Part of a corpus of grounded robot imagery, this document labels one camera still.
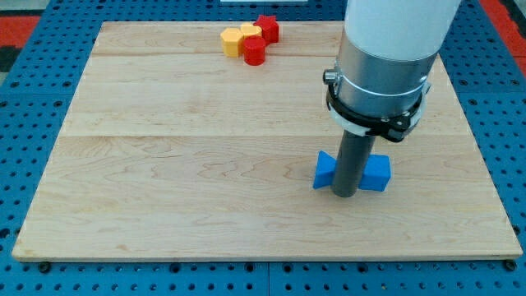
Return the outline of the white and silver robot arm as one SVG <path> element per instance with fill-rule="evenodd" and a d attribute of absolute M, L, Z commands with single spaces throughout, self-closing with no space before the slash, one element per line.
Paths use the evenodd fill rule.
<path fill-rule="evenodd" d="M 331 117 L 355 136 L 402 141 L 426 106 L 428 75 L 460 0 L 348 0 L 323 74 Z"/>

